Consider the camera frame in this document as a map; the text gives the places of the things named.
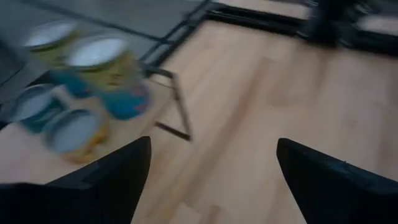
can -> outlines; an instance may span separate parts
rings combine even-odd
[[[44,133],[51,150],[82,163],[94,158],[94,147],[108,137],[109,124],[90,110],[68,110],[49,122]]]
[[[44,126],[67,109],[51,89],[53,85],[40,84],[26,88],[15,100],[4,105],[5,120],[18,122],[32,133],[42,132]]]
[[[77,39],[77,24],[59,20],[33,28],[24,42],[24,47],[51,68],[51,77],[57,84],[65,85],[74,97],[84,98],[90,95],[87,84],[64,62],[65,52]]]
[[[78,41],[66,59],[101,98],[116,119],[130,119],[145,111],[149,91],[127,41],[116,35],[97,35]]]

yellow label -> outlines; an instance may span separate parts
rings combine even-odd
[[[106,65],[80,70],[79,75],[95,87],[111,91],[132,82],[131,78],[135,69],[137,66],[132,55],[129,52],[124,52]]]
[[[76,39],[77,35],[72,34],[65,40],[61,40],[59,43],[56,43],[53,46],[33,49],[31,52],[51,68],[63,70],[67,67],[65,65],[65,51]]]

hardwood floor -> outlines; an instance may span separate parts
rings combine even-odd
[[[195,140],[152,130],[133,223],[305,223],[275,156],[281,137],[398,180],[396,59],[207,22],[164,67],[179,74]],[[181,126],[173,107],[162,121]]]

